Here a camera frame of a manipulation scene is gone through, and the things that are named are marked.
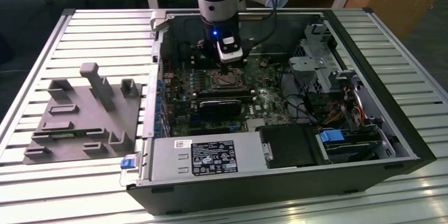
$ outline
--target aluminum extrusion table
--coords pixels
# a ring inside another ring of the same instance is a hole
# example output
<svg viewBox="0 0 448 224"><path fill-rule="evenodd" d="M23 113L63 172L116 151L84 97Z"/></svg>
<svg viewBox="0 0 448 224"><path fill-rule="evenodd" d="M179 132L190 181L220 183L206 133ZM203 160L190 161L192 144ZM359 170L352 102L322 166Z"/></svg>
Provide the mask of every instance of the aluminum extrusion table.
<svg viewBox="0 0 448 224"><path fill-rule="evenodd" d="M147 213L119 183L122 158L23 165L24 149L50 100L46 88L51 79L68 78L74 86L87 85L79 66L92 61L100 65L99 74L108 77L111 84L123 78L146 84L148 79L155 37L151 10L76 10L67 12L58 22L0 125L0 222L446 222L448 94L375 14L362 9L335 13L428 143L438 157L435 163L362 193L156 217ZM143 133L143 116L144 110L138 138Z"/></svg>

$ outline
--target warning label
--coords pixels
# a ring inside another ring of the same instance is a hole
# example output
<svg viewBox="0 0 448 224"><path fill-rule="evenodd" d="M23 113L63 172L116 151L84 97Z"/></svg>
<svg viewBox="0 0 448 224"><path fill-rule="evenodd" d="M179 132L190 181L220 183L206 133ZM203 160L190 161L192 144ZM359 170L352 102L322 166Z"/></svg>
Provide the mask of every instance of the warning label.
<svg viewBox="0 0 448 224"><path fill-rule="evenodd" d="M191 161L195 176L236 173L234 141L191 144Z"/></svg>

